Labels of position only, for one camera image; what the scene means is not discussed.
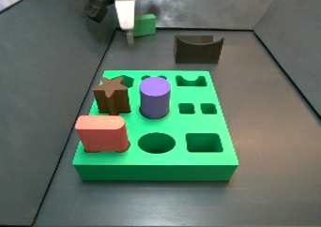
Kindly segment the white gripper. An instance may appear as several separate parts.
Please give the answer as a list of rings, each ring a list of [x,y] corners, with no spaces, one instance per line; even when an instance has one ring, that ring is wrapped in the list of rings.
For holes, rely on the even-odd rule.
[[[125,30],[127,43],[133,44],[133,11],[136,0],[113,0],[120,28]]]

